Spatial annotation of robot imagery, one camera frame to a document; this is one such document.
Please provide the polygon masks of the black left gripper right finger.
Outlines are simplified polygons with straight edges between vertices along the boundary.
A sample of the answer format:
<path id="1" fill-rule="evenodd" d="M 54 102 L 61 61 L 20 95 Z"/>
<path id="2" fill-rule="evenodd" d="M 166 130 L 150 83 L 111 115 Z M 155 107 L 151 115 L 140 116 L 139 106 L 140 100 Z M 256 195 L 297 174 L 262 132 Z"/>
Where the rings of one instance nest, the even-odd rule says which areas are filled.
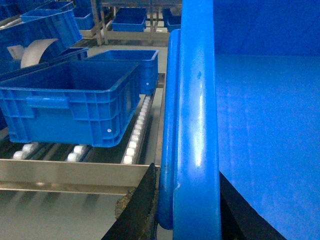
<path id="1" fill-rule="evenodd" d="M 224 240 L 284 240 L 220 173 L 221 229 Z"/>

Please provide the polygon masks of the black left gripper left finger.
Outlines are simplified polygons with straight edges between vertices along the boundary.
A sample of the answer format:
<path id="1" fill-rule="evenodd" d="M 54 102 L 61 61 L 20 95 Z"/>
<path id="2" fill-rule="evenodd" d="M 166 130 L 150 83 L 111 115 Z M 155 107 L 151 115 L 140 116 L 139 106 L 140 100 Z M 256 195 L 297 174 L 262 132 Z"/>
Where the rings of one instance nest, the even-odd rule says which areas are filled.
<path id="1" fill-rule="evenodd" d="M 155 240 L 158 227 L 157 168 L 151 163 L 103 240 Z"/>

